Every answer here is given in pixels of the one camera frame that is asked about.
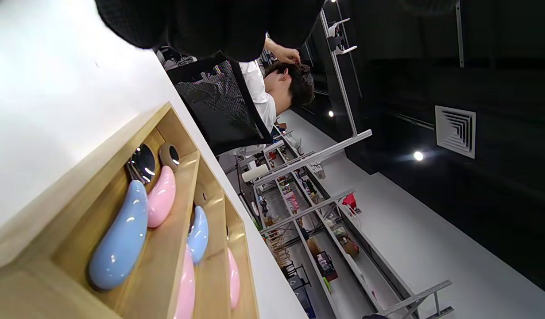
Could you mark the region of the person's left hand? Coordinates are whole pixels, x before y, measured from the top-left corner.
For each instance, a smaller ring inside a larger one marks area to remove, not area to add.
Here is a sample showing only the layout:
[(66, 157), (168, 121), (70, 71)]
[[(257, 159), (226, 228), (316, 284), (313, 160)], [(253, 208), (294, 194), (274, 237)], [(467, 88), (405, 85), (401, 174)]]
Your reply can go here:
[(266, 37), (297, 49), (309, 37), (323, 0), (97, 0), (109, 30), (141, 49), (168, 45), (197, 58), (222, 53), (257, 59)]

